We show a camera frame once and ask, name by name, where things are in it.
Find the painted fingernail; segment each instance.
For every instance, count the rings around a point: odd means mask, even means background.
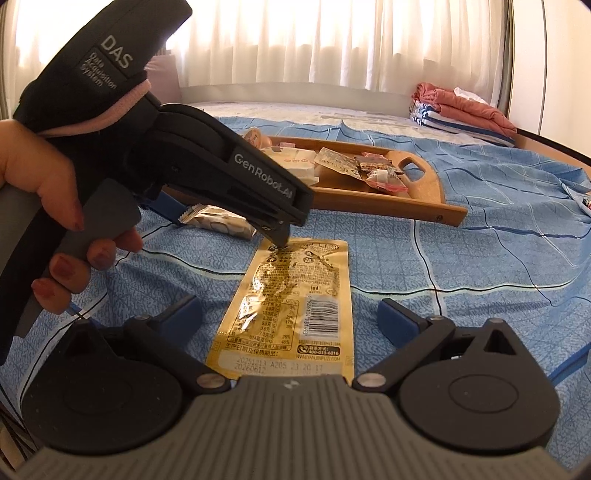
[[[74,202],[74,227],[78,232],[84,230],[84,213],[82,205],[78,201]]]
[[[36,295],[44,299],[50,299],[54,296],[50,280],[46,278],[38,278],[34,280],[33,283],[31,283],[31,288]]]
[[[64,257],[58,257],[51,270],[55,276],[66,279],[72,278],[75,273],[74,265],[72,265]]]
[[[94,257],[94,264],[99,270],[107,270],[113,265],[113,260],[113,256],[103,250]]]

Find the metal pivot screw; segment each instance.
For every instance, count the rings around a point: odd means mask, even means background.
[[[220,388],[226,380],[219,374],[203,374],[197,377],[197,385],[201,388]]]
[[[369,372],[357,377],[357,383],[365,388],[378,388],[386,384],[386,377],[382,374]]]

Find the white curtain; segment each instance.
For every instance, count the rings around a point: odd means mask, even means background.
[[[15,106],[109,0],[10,1]],[[486,100],[498,90],[503,0],[188,1],[193,16],[167,42],[181,87],[314,83],[409,97],[431,82]]]
[[[111,0],[8,0],[4,78],[11,113],[24,88]]]

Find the blue bedsheet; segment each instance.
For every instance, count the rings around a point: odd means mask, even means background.
[[[349,243],[356,372],[393,351],[375,312],[391,297],[417,312],[445,314],[458,325],[505,318],[557,384],[562,414],[549,451],[572,467],[591,452],[591,218],[561,188],[591,189],[581,169],[536,153],[452,145],[339,126],[222,118],[239,131],[313,137],[415,153],[437,170],[447,201],[468,208],[460,228],[342,212],[311,212],[294,236]],[[116,268],[95,273],[74,301],[81,313],[119,325],[156,314],[186,293],[203,299],[204,325],[188,351],[205,359],[212,338],[260,237],[252,242],[191,227],[177,228],[145,211],[138,226],[145,250],[121,252]],[[19,399],[73,318],[47,313],[16,339],[0,381]]]

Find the pink strap trim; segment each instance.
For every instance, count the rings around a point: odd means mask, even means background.
[[[92,132],[98,132],[121,120],[127,112],[129,112],[143,97],[150,91],[150,81],[144,80],[142,83],[136,85],[123,97],[121,97],[114,105],[99,116],[85,120],[79,124],[65,125],[63,127],[50,128],[39,133],[45,138],[51,137],[71,137],[73,135],[83,135]]]

